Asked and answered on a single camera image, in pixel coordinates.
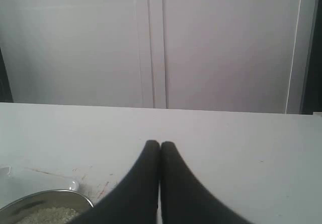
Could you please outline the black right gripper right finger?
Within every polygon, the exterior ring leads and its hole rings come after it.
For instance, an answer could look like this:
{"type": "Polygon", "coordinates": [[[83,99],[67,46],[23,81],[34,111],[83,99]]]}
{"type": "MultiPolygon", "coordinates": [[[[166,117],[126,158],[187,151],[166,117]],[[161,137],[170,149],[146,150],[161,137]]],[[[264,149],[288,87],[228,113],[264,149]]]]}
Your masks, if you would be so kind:
{"type": "Polygon", "coordinates": [[[160,202],[163,223],[250,223],[203,186],[170,141],[160,148],[160,202]]]}

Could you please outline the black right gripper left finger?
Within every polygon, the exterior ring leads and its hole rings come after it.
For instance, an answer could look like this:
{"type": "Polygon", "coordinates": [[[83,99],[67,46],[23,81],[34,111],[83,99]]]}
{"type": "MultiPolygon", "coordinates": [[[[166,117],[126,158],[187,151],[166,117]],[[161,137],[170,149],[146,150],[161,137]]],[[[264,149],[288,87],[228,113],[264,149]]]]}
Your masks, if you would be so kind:
{"type": "Polygon", "coordinates": [[[70,223],[156,223],[160,144],[148,140],[133,167],[93,208],[70,223]]]}

